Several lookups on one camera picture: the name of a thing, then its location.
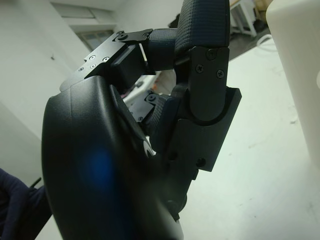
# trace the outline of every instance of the countersunk screw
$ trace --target countersunk screw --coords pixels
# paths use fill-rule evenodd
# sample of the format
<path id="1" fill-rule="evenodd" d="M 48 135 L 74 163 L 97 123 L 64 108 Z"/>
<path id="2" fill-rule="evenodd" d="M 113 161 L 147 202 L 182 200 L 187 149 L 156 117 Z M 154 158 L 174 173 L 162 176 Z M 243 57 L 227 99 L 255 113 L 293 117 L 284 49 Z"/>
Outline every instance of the countersunk screw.
<path id="1" fill-rule="evenodd" d="M 217 76 L 218 79 L 222 79 L 225 76 L 225 72 L 222 71 L 222 70 L 218 70 L 216 72 L 216 76 Z"/>
<path id="2" fill-rule="evenodd" d="M 209 61 L 215 60 L 217 57 L 217 50 L 216 49 L 209 49 L 205 53 L 206 59 Z"/>
<path id="3" fill-rule="evenodd" d="M 149 95 L 147 98 L 146 98 L 146 100 L 147 101 L 150 101 L 150 102 L 153 102 L 154 100 L 156 99 L 156 96 L 155 95 Z"/>
<path id="4" fill-rule="evenodd" d="M 198 74 L 202 73 L 204 70 L 205 70 L 205 67 L 201 64 L 198 64 L 196 67 L 195 67 L 195 70 Z"/>
<path id="5" fill-rule="evenodd" d="M 121 33 L 119 36 L 118 36 L 118 40 L 124 40 L 128 37 L 128 34 L 126 33 Z"/>

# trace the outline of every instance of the cable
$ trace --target cable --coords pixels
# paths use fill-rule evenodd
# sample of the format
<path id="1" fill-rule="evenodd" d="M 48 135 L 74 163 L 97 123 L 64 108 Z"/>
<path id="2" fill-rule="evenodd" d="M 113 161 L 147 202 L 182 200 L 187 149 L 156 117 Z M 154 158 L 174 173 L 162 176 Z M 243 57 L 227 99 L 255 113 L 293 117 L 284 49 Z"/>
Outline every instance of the cable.
<path id="1" fill-rule="evenodd" d="M 277 52 L 277 48 L 276 49 L 270 49 L 270 48 L 267 48 L 265 47 L 264 45 L 262 45 L 262 43 L 266 40 L 270 40 L 270 39 L 273 39 L 272 35 L 271 34 L 266 34 L 264 35 L 263 37 L 261 37 L 257 42 L 256 42 L 256 46 L 262 50 L 265 50 L 265 51 L 268 51 L 268 52 Z"/>

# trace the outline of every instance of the robotic hand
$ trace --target robotic hand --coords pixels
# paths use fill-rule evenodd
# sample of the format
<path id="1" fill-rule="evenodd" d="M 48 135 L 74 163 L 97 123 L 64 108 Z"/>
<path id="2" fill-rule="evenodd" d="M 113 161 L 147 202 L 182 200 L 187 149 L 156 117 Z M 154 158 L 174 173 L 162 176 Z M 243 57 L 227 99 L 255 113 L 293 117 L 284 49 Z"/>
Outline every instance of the robotic hand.
<path id="1" fill-rule="evenodd" d="M 229 0 L 184 0 L 178 29 L 113 34 L 49 99 L 42 169 L 64 239 L 183 239 L 188 188 L 212 171 L 241 99 L 226 86 L 229 31 Z M 169 69 L 170 95 L 126 107 L 141 75 Z"/>

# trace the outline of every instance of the window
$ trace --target window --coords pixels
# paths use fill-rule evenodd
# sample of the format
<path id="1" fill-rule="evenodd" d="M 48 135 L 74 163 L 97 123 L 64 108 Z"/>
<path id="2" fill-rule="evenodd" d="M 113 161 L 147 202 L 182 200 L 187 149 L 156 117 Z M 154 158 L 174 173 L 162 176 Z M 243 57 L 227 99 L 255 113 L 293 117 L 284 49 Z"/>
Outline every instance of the window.
<path id="1" fill-rule="evenodd" d="M 113 31 L 95 31 L 82 32 L 78 33 L 77 35 L 82 40 L 82 42 L 88 47 L 88 49 L 90 51 L 93 51 L 113 33 Z"/>

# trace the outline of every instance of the dark blue sleeve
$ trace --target dark blue sleeve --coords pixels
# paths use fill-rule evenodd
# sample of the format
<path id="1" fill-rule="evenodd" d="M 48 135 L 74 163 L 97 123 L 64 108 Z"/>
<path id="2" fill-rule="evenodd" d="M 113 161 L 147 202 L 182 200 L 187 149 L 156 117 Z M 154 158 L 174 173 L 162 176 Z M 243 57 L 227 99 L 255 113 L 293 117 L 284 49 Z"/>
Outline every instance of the dark blue sleeve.
<path id="1" fill-rule="evenodd" d="M 21 180 L 0 168 L 0 189 L 9 196 L 1 240 L 15 240 L 19 220 L 27 204 L 29 188 Z"/>

